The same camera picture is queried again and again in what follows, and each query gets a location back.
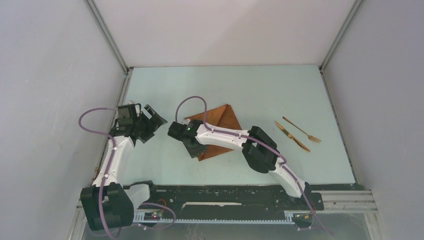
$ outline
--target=knife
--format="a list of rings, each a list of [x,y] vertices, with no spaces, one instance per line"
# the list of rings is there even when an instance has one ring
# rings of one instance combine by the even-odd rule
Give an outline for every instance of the knife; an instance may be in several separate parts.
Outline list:
[[[295,138],[290,132],[288,132],[283,126],[281,126],[281,124],[279,124],[277,121],[275,121],[275,124],[277,124],[278,128],[281,129],[281,131],[289,138],[289,139],[293,139],[297,145],[299,145],[303,150],[305,150],[306,152],[310,152],[311,150],[309,150],[309,148],[307,148],[305,145],[303,145],[303,143],[301,143],[301,141],[299,141],[297,138]]]

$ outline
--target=orange cloth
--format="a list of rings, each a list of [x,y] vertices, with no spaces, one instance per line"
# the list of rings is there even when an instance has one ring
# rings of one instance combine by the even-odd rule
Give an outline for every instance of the orange cloth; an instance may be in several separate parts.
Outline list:
[[[186,117],[185,119],[193,119],[193,120],[203,120],[203,112]],[[208,124],[212,124],[214,126],[218,126],[226,129],[234,129],[234,130],[242,130],[239,121],[237,120],[236,115],[234,114],[233,108],[231,105],[225,104],[215,109],[209,110],[206,113],[206,122]],[[212,158],[224,153],[228,153],[232,151],[232,149],[216,146],[216,145],[208,145],[207,150],[200,154],[197,158],[199,161]]]

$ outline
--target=gray floor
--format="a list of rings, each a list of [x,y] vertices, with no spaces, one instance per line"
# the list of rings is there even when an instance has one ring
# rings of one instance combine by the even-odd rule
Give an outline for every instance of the gray floor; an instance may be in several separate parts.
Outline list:
[[[146,230],[140,227],[124,228],[120,240],[369,240],[367,225],[362,214],[320,214],[331,237],[323,230],[298,232],[292,225],[264,224],[174,224],[164,230]],[[107,236],[93,236],[86,227],[83,240],[107,240]]]

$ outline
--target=white wall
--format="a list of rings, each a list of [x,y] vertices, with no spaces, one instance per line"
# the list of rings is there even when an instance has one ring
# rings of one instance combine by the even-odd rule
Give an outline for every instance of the white wall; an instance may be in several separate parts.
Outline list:
[[[0,22],[0,239],[64,239],[104,141],[78,118],[112,107],[123,73],[82,0],[2,1]]]
[[[423,239],[424,1],[367,0],[325,71],[389,239]]]
[[[97,0],[131,67],[320,65],[355,0]]]

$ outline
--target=white table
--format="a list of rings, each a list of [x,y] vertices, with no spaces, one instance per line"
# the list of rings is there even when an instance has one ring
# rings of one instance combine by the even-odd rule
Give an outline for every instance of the white table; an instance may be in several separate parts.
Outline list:
[[[243,129],[262,128],[287,158],[288,166],[310,184],[350,184],[354,176],[316,65],[200,66],[135,68],[126,102],[149,104],[168,123],[147,143],[136,143],[123,184],[152,180],[157,185],[269,185],[277,180],[250,169],[240,152],[232,151],[199,162],[182,142],[167,136],[178,104],[202,96],[213,109],[230,104]],[[202,112],[202,101],[191,99],[183,117]],[[315,143],[282,119],[286,116]],[[275,125],[280,122],[305,144],[302,150]]]

